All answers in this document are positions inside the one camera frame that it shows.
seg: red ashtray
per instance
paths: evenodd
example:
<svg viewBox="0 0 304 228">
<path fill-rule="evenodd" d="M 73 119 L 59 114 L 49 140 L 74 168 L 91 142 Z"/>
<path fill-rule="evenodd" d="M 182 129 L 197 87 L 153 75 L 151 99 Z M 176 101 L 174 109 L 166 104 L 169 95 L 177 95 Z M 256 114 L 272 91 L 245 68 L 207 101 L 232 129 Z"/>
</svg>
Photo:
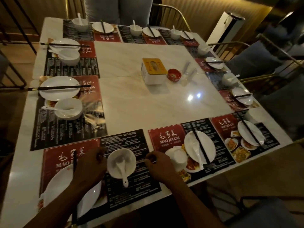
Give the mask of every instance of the red ashtray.
<svg viewBox="0 0 304 228">
<path fill-rule="evenodd" d="M 181 73 L 176 70 L 176 69 L 169 69 L 168 70 L 168 74 L 167 74 L 167 78 L 171 81 L 178 81 L 181 78 Z"/>
</svg>

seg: person's right hand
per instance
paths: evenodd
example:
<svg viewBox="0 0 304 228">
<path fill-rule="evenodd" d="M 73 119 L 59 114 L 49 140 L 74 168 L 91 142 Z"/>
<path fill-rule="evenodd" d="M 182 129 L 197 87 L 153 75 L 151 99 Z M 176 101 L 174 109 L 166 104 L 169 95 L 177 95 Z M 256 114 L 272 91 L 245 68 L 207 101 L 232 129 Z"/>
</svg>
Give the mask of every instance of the person's right hand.
<svg viewBox="0 0 304 228">
<path fill-rule="evenodd" d="M 151 158 L 156 157 L 156 163 L 151 162 Z M 169 156 L 164 153 L 152 151 L 146 155 L 145 164 L 152 177 L 165 184 L 167 187 L 174 182 L 181 180 L 174 169 L 173 163 Z"/>
<path fill-rule="evenodd" d="M 96 147 L 79 158 L 71 184 L 88 191 L 100 182 L 107 171 L 107 159 L 103 157 L 105 151 L 104 147 Z"/>
</svg>

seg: yellow tissue box lid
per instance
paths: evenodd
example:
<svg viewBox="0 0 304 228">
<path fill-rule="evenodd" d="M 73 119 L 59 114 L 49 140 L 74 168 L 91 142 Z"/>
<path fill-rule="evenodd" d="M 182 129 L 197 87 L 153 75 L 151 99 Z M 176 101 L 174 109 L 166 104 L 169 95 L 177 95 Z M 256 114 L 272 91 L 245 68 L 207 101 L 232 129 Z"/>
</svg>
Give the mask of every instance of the yellow tissue box lid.
<svg viewBox="0 0 304 228">
<path fill-rule="evenodd" d="M 143 63 L 150 75 L 168 74 L 168 71 L 159 58 L 143 58 Z"/>
</svg>

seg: chair backrest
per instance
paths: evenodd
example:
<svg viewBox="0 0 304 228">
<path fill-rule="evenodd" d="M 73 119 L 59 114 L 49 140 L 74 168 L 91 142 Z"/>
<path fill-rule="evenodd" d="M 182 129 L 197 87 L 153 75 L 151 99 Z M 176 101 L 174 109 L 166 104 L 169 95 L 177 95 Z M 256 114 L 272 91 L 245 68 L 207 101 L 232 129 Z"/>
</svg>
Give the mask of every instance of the chair backrest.
<svg viewBox="0 0 304 228">
<path fill-rule="evenodd" d="M 260 201 L 249 212 L 228 224 L 229 228 L 297 228 L 282 200 L 270 198 Z"/>
</svg>

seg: person's left hand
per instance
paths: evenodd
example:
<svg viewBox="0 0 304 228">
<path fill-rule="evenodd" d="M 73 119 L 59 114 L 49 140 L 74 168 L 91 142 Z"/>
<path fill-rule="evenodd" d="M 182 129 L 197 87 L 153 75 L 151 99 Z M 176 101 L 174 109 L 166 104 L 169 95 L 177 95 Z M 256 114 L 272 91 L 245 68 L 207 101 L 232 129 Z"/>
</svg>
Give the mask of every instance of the person's left hand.
<svg viewBox="0 0 304 228">
<path fill-rule="evenodd" d="M 100 182 L 107 171 L 107 159 L 103 157 L 104 152 L 103 147 L 96 147 L 86 152 L 77 162 L 71 184 L 88 191 Z"/>
</svg>

